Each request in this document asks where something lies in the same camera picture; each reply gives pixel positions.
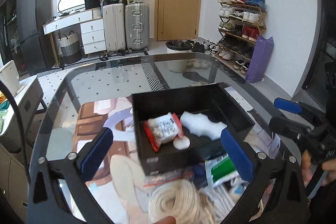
trash bin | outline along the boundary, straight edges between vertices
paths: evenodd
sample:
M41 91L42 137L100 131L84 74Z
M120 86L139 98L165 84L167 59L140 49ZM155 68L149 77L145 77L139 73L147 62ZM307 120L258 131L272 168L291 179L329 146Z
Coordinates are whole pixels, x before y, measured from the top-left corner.
M166 42L167 53L190 52L193 47L189 41L169 40ZM168 70L182 73L187 68L188 59L168 61Z

white desk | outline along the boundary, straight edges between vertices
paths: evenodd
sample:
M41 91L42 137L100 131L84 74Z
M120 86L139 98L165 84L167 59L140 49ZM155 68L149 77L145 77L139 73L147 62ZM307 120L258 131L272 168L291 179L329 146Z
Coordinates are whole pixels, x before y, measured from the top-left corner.
M77 12L59 20L43 25L44 34L61 30L75 24L81 25L81 36L86 54L106 50L103 19L100 16L100 8Z

silver suitcase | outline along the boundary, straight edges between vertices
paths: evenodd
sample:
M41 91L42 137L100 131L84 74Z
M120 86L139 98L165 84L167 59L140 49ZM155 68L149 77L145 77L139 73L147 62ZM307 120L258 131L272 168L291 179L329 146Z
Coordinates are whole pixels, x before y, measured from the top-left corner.
M134 3L125 6L125 29L128 52L148 51L149 5Z
M126 49L122 3L103 6L103 24L107 51L116 52Z

black cable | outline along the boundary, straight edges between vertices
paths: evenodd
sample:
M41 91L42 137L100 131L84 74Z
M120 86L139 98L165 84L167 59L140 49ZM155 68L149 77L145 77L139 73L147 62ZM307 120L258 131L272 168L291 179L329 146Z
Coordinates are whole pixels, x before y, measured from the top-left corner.
M13 95L11 94L11 92L8 90L8 88L4 85L4 83L1 80L0 80L0 91L7 98L8 102L12 106L12 108L14 110L14 114L16 116L17 124L19 126L20 140L21 140L21 151L22 151L22 157L23 157L23 166L25 168L28 184L30 184L31 179L30 179L29 169L28 169L26 139L25 139L25 133L24 133L24 129L23 129L21 114L20 114L19 108L18 108L18 106L15 102L15 99L14 99Z

blue sneaker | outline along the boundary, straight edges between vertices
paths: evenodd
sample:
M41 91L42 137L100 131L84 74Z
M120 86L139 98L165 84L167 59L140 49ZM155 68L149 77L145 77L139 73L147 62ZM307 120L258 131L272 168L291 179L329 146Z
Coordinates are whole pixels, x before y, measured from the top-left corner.
M263 11L266 10L266 1L265 0L246 0L245 4L247 4L247 5L253 5L253 6L258 6Z

